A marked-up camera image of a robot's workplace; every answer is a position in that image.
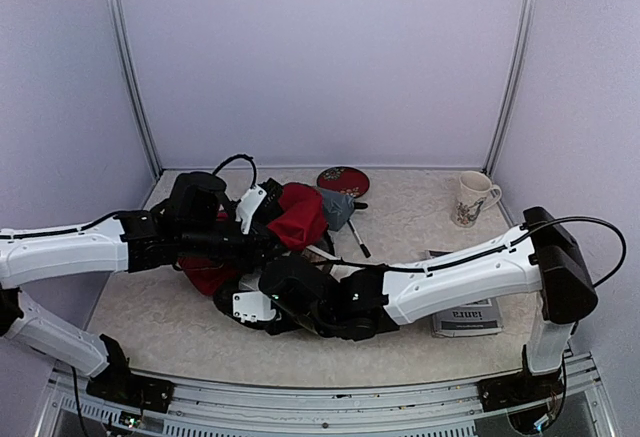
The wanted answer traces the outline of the red student backpack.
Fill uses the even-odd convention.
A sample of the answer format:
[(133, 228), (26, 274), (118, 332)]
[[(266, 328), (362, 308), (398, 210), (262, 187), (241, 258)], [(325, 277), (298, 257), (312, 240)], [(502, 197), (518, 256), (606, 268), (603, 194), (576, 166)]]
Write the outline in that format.
[[(254, 220), (265, 222), (288, 251), (301, 252), (310, 245), (326, 245), (332, 252), (334, 247), (328, 235), (321, 193), (306, 184), (291, 182), (279, 187), (277, 195)], [(176, 268), (200, 293), (210, 296), (221, 313), (234, 320), (239, 319), (233, 314), (233, 303), (234, 295), (240, 291), (241, 279), (256, 277), (261, 271), (259, 265), (200, 257), (182, 257)]]

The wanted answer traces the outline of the ianra magazine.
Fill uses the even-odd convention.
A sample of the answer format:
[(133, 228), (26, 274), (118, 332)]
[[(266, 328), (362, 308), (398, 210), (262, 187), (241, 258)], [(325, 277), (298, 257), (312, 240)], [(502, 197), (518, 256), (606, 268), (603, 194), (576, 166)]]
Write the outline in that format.
[(497, 301), (484, 299), (435, 313), (432, 329), (437, 337), (478, 337), (500, 334), (504, 324)]

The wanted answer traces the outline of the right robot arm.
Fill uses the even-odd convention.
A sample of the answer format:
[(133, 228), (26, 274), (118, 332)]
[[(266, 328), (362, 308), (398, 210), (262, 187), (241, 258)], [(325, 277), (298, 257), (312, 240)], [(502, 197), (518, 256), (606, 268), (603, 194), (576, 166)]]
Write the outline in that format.
[(539, 311), (524, 346), (525, 368), (511, 390), (523, 401), (546, 389), (561, 366), (575, 324), (598, 304), (581, 249), (568, 223), (615, 225), (588, 216), (524, 211), (522, 224), (475, 247), (405, 264), (349, 263), (342, 278), (299, 255), (269, 263), (258, 288), (299, 326), (323, 338), (368, 340), (440, 311), (484, 299), (536, 293)]

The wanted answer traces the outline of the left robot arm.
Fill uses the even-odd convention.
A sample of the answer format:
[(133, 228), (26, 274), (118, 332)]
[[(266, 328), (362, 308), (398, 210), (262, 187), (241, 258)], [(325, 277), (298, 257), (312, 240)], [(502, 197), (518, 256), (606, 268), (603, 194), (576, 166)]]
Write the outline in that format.
[(137, 273), (184, 258), (253, 268), (281, 248), (260, 220), (277, 204), (274, 181), (252, 183), (233, 201), (207, 172), (180, 174), (168, 198), (150, 210), (115, 211), (92, 222), (1, 232), (1, 336), (63, 361), (121, 402), (140, 391), (120, 344), (88, 333), (35, 302), (26, 283), (76, 274)]

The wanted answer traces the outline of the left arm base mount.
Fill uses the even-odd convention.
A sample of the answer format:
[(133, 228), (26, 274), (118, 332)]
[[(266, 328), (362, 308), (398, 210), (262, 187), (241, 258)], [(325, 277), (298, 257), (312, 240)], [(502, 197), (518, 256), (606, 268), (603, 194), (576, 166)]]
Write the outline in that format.
[(174, 393), (174, 384), (165, 379), (133, 373), (120, 344), (101, 334), (105, 345), (107, 367), (90, 377), (86, 393), (105, 401), (166, 414)]

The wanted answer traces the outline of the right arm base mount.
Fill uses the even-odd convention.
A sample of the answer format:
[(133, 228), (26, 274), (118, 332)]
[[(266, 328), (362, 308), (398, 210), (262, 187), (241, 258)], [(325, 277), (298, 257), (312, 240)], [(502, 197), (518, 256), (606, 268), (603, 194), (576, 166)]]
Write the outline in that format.
[(562, 366), (551, 373), (534, 375), (529, 368), (527, 346), (522, 348), (522, 369), (503, 376), (481, 379), (477, 384), (484, 412), (492, 412), (560, 395), (566, 390)]

